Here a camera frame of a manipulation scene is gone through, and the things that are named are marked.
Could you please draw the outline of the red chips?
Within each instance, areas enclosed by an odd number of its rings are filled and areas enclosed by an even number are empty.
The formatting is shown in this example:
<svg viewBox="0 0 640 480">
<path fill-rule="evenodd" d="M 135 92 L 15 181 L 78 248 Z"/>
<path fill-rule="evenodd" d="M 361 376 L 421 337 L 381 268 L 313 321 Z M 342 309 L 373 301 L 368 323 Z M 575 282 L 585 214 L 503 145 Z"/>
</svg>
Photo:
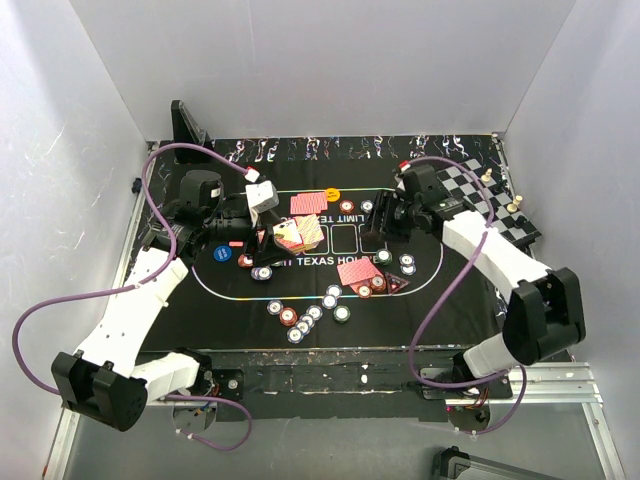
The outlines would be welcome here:
<svg viewBox="0 0 640 480">
<path fill-rule="evenodd" d="M 361 298 L 369 298 L 375 294 L 386 292 L 386 280 L 381 275 L 376 275 L 370 279 L 363 280 L 354 286 L 355 293 Z"/>
<path fill-rule="evenodd" d="M 340 211 L 344 214 L 351 214 L 355 210 L 355 204 L 351 200 L 343 200 L 339 205 Z"/>
<path fill-rule="evenodd" d="M 253 259 L 244 254 L 240 255 L 238 258 L 238 265 L 241 268 L 252 268 L 253 267 Z"/>
</svg>

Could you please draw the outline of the red playing card deck box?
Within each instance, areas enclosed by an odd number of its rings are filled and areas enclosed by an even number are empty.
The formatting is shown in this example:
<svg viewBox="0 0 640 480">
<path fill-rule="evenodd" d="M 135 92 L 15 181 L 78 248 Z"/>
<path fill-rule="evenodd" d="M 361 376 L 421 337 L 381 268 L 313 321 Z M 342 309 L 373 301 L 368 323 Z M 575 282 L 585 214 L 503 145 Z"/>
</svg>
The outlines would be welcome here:
<svg viewBox="0 0 640 480">
<path fill-rule="evenodd" d="M 325 235 L 318 216 L 296 216 L 273 227 L 276 243 L 293 254 L 315 249 Z"/>
</svg>

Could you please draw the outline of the black triangular dealer button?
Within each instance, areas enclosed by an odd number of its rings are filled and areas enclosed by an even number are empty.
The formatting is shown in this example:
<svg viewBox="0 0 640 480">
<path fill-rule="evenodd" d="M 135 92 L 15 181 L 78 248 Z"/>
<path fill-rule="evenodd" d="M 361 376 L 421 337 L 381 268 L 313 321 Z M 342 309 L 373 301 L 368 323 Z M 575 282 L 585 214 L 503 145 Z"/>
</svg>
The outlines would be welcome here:
<svg viewBox="0 0 640 480">
<path fill-rule="evenodd" d="M 385 274 L 386 289 L 388 295 L 395 295 L 409 285 L 409 281 L 395 274 Z"/>
</svg>

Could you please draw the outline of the red poker chip stack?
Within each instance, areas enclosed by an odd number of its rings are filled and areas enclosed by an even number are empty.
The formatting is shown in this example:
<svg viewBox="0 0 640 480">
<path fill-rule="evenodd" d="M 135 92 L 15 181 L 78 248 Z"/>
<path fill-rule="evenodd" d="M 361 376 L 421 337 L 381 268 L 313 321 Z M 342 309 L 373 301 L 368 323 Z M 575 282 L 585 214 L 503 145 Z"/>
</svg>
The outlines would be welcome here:
<svg viewBox="0 0 640 480">
<path fill-rule="evenodd" d="M 286 327 L 292 327 L 297 323 L 298 315 L 293 308 L 284 307 L 279 313 L 279 321 Z"/>
</svg>

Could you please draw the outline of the green poker chip stack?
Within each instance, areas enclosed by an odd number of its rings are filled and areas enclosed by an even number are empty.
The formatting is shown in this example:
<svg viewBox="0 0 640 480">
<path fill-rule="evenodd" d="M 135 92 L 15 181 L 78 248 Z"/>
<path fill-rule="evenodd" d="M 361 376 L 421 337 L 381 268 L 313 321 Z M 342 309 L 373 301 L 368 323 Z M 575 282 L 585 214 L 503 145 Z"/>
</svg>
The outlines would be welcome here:
<svg viewBox="0 0 640 480">
<path fill-rule="evenodd" d="M 337 306 L 333 312 L 333 318 L 337 323 L 346 323 L 351 316 L 350 309 L 347 306 Z"/>
</svg>

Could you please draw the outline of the blue poker chip stack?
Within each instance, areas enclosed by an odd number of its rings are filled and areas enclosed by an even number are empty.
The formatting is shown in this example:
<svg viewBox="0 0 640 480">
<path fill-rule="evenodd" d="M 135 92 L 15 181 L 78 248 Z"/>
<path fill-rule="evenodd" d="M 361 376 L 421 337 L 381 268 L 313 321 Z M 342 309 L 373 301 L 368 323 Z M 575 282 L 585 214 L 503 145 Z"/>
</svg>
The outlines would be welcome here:
<svg viewBox="0 0 640 480">
<path fill-rule="evenodd" d="M 299 317 L 295 325 L 288 330 L 287 340 L 292 344 L 300 343 L 315 327 L 322 315 L 323 313 L 320 306 L 310 306 L 306 312 Z"/>
</svg>

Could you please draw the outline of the red backed playing card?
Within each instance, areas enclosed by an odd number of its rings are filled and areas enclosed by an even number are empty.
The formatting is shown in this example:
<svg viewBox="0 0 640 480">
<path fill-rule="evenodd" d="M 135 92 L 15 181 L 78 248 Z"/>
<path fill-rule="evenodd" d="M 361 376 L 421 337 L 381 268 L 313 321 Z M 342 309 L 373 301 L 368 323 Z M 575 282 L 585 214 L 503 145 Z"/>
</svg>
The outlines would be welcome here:
<svg viewBox="0 0 640 480">
<path fill-rule="evenodd" d="M 304 206 L 309 213 L 320 213 L 327 209 L 328 200 L 325 192 L 305 194 Z"/>
</svg>

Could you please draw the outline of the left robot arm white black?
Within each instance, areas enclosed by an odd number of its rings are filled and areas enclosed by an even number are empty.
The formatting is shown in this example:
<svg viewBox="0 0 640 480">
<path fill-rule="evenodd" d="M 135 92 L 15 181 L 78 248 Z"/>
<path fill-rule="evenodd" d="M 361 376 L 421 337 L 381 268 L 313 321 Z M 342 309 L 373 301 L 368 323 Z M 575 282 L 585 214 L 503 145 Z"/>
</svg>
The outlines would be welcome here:
<svg viewBox="0 0 640 480">
<path fill-rule="evenodd" d="M 242 194 L 225 196 L 219 174 L 194 170 L 182 178 L 177 199 L 159 209 L 129 277 L 129 290 L 110 300 L 104 316 L 72 353 L 60 353 L 51 371 L 63 404 L 118 431 L 130 429 L 146 405 L 168 394 L 205 398 L 215 387 L 208 356 L 177 348 L 137 364 L 152 325 L 210 241 L 242 241 L 262 258 L 272 234 L 257 233 L 260 216 L 273 213 L 274 184 L 258 177 Z"/>
</svg>

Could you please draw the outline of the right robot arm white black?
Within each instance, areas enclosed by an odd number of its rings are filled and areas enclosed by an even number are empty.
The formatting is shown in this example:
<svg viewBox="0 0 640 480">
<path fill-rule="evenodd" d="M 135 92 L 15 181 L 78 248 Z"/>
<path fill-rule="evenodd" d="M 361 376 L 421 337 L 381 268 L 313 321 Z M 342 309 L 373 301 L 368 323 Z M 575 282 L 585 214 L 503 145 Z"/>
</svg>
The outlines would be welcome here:
<svg viewBox="0 0 640 480">
<path fill-rule="evenodd" d="M 412 373 L 428 387 L 456 390 L 471 398 L 512 368 L 531 366 L 584 341 L 583 300 L 572 270 L 552 269 L 499 233 L 493 225 L 495 209 L 488 190 L 473 171 L 456 162 L 450 164 L 475 184 L 486 212 L 448 192 L 433 166 L 438 160 L 426 156 L 400 164 L 394 172 L 395 188 L 376 194 L 365 227 L 378 240 L 407 240 L 413 231 L 421 230 L 467 260 L 431 307 L 415 340 L 471 270 L 479 271 L 506 300 L 501 332 L 457 354 L 450 382 Z"/>
</svg>

